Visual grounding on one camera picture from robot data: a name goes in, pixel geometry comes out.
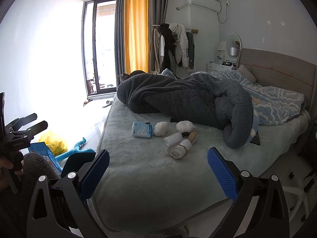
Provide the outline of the person's left hand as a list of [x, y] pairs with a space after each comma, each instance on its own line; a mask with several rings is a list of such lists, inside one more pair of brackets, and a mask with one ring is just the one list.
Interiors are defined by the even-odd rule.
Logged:
[[9, 170], [13, 169], [13, 163], [1, 156], [0, 158], [0, 168], [1, 168], [1, 180], [0, 180], [0, 188], [6, 189], [9, 184], [8, 177], [10, 176]]

